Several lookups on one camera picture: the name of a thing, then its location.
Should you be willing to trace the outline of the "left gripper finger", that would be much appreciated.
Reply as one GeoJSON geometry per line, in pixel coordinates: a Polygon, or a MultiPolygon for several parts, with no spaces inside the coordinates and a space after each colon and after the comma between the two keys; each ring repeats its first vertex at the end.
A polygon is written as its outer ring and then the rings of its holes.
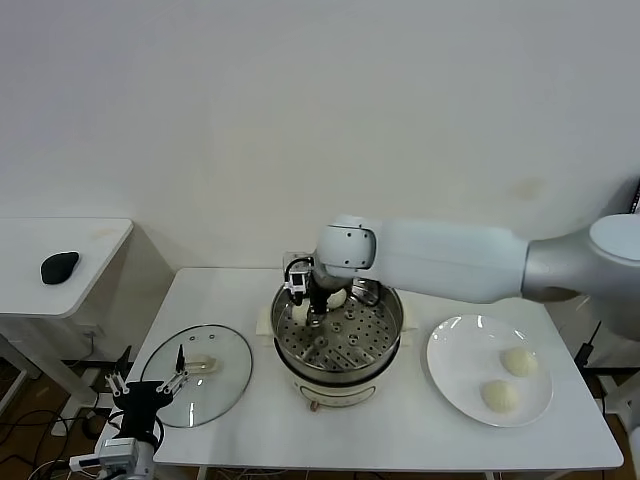
{"type": "Polygon", "coordinates": [[[105,376],[105,380],[113,396],[123,396],[129,393],[129,388],[125,380],[130,370],[129,356],[131,348],[131,345],[125,348],[122,355],[116,360],[112,372],[105,376]]]}
{"type": "Polygon", "coordinates": [[[156,388],[158,393],[176,395],[188,380],[189,372],[186,369],[186,359],[183,345],[179,346],[176,358],[175,371],[169,380],[156,388]]]}

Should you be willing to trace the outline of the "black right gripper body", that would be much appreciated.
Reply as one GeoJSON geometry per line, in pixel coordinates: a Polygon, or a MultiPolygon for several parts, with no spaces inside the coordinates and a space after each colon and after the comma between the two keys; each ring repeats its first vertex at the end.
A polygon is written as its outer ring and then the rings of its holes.
{"type": "Polygon", "coordinates": [[[315,312],[335,310],[345,303],[345,280],[341,278],[311,274],[310,280],[310,309],[315,312]]]}

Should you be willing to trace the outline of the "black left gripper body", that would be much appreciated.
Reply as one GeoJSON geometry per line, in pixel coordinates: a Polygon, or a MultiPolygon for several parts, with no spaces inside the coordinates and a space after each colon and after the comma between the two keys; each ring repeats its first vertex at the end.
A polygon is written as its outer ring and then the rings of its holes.
{"type": "Polygon", "coordinates": [[[114,404],[122,413],[116,438],[137,441],[162,441],[164,426],[158,411],[168,405],[168,393],[162,381],[129,382],[125,390],[114,394],[114,404]]]}

